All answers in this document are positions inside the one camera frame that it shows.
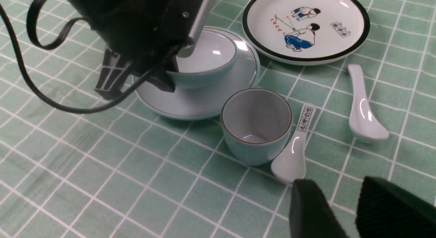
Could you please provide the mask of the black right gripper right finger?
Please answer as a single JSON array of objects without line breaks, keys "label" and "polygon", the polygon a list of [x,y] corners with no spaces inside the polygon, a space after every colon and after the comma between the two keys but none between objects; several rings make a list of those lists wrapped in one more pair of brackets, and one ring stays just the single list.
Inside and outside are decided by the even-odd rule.
[{"label": "black right gripper right finger", "polygon": [[386,179],[366,176],[355,224],[362,238],[434,238],[436,209]]}]

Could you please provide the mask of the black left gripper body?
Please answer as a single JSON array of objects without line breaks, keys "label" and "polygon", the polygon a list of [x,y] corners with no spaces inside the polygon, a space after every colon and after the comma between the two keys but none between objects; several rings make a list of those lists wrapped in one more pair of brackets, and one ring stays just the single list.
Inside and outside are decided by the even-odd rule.
[{"label": "black left gripper body", "polygon": [[67,0],[115,53],[129,59],[181,46],[195,49],[209,0]]}]

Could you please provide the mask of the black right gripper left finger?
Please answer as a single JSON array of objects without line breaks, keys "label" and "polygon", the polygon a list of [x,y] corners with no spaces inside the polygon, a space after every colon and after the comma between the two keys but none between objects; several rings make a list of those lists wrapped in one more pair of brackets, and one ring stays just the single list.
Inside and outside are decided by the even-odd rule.
[{"label": "black right gripper left finger", "polygon": [[347,238],[319,186],[310,179],[292,184],[290,212],[292,238]]}]

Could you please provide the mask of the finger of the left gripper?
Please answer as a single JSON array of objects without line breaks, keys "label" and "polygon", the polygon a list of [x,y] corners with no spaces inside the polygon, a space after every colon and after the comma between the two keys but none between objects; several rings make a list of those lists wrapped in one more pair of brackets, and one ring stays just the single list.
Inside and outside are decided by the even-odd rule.
[{"label": "finger of the left gripper", "polygon": [[121,95],[121,88],[132,71],[131,64],[125,56],[105,49],[95,92],[105,100],[114,100]]}]

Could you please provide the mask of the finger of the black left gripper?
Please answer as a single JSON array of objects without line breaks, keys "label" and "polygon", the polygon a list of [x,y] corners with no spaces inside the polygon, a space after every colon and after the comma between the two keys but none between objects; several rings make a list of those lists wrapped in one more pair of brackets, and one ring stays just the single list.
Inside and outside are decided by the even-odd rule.
[{"label": "finger of the black left gripper", "polygon": [[175,92],[175,83],[170,72],[177,72],[178,65],[176,56],[172,55],[160,61],[151,68],[147,75],[146,82],[164,92]]}]

